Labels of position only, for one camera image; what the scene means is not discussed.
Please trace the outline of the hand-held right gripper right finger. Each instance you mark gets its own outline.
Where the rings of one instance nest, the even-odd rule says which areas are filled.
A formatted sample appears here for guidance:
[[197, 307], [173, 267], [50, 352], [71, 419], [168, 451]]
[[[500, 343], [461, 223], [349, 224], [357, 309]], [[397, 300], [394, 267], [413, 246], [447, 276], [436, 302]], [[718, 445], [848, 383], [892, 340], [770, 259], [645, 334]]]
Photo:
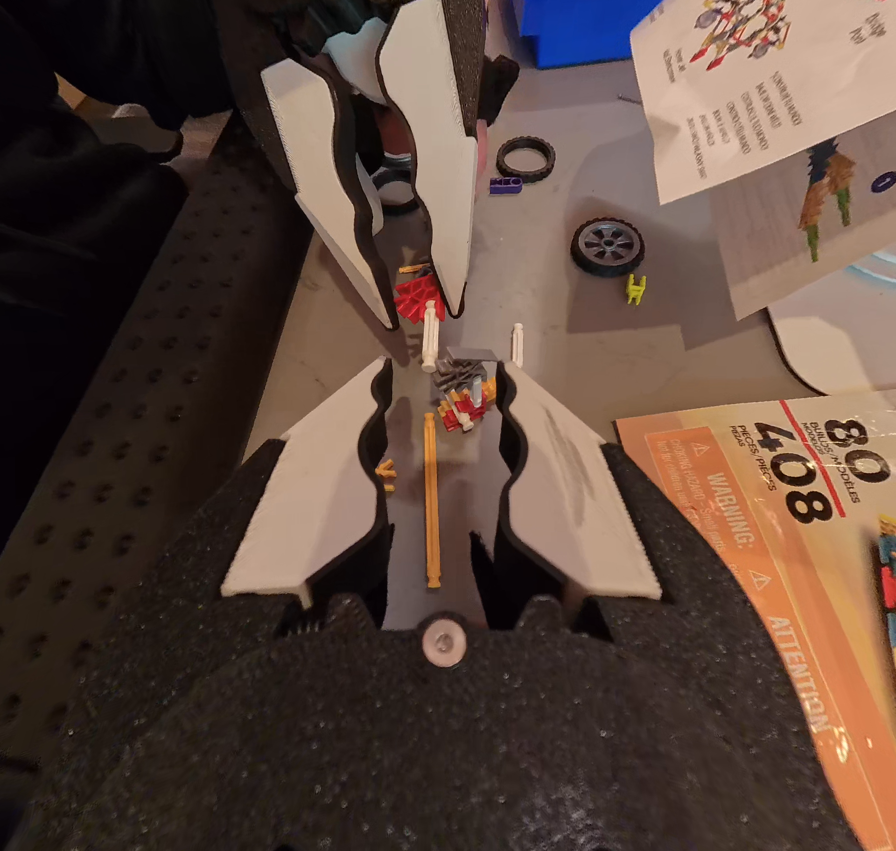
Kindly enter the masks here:
[[514, 362], [497, 365], [496, 383], [509, 471], [494, 543], [497, 623], [515, 626], [534, 598], [661, 600], [608, 442]]

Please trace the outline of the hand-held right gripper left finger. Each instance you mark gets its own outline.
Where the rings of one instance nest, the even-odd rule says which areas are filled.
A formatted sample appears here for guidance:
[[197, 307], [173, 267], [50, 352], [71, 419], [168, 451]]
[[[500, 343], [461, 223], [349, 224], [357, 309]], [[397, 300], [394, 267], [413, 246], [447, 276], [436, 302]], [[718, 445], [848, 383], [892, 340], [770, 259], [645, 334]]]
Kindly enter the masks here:
[[262, 497], [220, 586], [224, 598], [365, 594], [387, 569], [385, 453], [392, 360], [377, 357], [280, 437]]

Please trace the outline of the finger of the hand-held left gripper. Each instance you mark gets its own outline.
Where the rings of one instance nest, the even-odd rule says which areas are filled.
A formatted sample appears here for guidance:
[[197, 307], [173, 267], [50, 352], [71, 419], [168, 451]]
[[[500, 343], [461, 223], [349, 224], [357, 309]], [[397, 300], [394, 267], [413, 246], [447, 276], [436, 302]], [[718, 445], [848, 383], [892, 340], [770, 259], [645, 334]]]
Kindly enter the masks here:
[[456, 319], [469, 272], [478, 150], [462, 119], [442, 0], [398, 7], [377, 50], [376, 73], [411, 136], [412, 190], [428, 221], [445, 307]]
[[267, 67], [261, 79], [299, 207], [375, 317], [397, 330], [391, 280], [374, 242], [382, 207], [361, 177], [350, 92], [292, 59]]

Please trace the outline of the red connector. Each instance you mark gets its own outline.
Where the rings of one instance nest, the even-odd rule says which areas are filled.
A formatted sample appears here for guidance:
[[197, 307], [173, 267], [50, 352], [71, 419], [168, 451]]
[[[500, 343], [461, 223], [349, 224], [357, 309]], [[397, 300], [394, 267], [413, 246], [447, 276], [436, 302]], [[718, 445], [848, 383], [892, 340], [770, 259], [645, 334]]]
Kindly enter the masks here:
[[446, 318], [445, 301], [442, 296], [441, 285], [430, 264], [420, 265], [415, 272], [410, 273], [409, 267], [400, 272], [408, 280], [396, 285], [395, 306], [398, 316], [407, 319], [411, 324], [419, 325], [424, 322], [427, 304], [434, 303], [435, 316], [440, 322]]

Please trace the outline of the connector assembly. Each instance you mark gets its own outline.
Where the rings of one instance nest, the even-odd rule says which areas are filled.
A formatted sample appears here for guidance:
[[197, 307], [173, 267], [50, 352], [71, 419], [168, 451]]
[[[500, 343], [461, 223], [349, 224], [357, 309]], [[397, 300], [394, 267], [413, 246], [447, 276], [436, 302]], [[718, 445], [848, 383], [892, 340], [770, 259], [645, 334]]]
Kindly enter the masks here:
[[447, 432], [472, 430], [497, 398], [497, 354], [490, 348], [448, 346], [437, 359], [432, 382], [436, 412]]

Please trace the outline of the white rod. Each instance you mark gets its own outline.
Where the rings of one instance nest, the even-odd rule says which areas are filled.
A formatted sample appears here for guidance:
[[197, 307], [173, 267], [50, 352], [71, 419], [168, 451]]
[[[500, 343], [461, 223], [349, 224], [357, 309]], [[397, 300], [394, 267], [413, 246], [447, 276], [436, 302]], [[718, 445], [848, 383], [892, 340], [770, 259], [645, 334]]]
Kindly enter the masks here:
[[424, 311], [421, 348], [421, 368], [427, 374], [434, 373], [436, 369], [441, 324], [435, 299], [428, 300]]

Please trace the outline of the building instruction sheet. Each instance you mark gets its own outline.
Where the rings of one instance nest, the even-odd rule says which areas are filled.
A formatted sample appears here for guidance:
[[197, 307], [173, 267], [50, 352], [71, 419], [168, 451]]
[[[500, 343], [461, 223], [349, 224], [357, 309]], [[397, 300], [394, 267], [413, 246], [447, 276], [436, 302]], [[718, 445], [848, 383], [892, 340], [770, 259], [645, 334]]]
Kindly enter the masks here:
[[664, 0], [631, 48], [659, 202], [708, 193], [737, 319], [894, 244], [895, 0]]

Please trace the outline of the person's left hand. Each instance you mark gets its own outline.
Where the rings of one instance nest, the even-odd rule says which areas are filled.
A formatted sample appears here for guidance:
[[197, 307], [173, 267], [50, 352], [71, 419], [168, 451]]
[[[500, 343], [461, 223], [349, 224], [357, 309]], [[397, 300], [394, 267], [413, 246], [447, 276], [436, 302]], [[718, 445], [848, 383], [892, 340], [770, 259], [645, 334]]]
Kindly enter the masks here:
[[408, 159], [412, 154], [413, 145], [402, 119], [384, 105], [375, 105], [374, 113], [384, 155], [393, 160]]

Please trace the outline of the small black tyre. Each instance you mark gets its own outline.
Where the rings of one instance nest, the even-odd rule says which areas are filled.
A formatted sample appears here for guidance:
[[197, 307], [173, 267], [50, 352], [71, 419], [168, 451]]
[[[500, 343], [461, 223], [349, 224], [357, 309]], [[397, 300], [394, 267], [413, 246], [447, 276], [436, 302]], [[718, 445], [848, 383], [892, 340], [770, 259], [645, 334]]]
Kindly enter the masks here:
[[[511, 166], [508, 157], [518, 151], [531, 151], [538, 154], [543, 160], [543, 165], [533, 170], [522, 170]], [[539, 183], [550, 176], [554, 171], [555, 162], [554, 147], [546, 140], [532, 136], [520, 136], [509, 139], [500, 146], [497, 151], [496, 166], [503, 177], [520, 180], [523, 185], [528, 185]]]

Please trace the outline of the black perforated board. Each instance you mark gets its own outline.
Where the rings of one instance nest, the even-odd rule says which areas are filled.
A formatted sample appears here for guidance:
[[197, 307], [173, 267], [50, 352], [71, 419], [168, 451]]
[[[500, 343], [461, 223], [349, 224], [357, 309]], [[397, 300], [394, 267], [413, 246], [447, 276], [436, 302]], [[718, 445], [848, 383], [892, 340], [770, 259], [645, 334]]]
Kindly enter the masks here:
[[230, 116], [2, 553], [2, 769], [53, 755], [114, 606], [241, 461], [310, 236]]

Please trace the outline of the colourful toy packaging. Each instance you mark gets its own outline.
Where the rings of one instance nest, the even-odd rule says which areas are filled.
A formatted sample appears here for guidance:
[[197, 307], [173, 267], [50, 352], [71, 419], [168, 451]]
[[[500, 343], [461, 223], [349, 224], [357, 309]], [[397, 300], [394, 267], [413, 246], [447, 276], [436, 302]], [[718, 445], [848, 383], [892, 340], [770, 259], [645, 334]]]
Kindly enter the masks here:
[[894, 390], [619, 419], [732, 571], [866, 849], [894, 849]]

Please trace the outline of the small black wheel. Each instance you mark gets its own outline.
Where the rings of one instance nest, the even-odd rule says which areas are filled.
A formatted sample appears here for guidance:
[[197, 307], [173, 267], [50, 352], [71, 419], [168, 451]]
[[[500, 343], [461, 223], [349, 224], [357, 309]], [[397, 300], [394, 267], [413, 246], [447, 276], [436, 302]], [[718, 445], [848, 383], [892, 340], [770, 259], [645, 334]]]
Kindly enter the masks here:
[[619, 218], [594, 218], [580, 225], [570, 242], [570, 256], [579, 269], [602, 278], [631, 274], [644, 261], [642, 234]]

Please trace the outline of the white book stand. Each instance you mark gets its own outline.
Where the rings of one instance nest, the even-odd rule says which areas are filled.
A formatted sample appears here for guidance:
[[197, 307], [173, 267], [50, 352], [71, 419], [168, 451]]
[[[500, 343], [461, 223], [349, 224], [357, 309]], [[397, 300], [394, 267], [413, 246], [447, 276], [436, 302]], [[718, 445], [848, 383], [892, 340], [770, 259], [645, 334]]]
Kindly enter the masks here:
[[821, 395], [895, 388], [895, 248], [871, 254], [767, 308], [778, 352]]

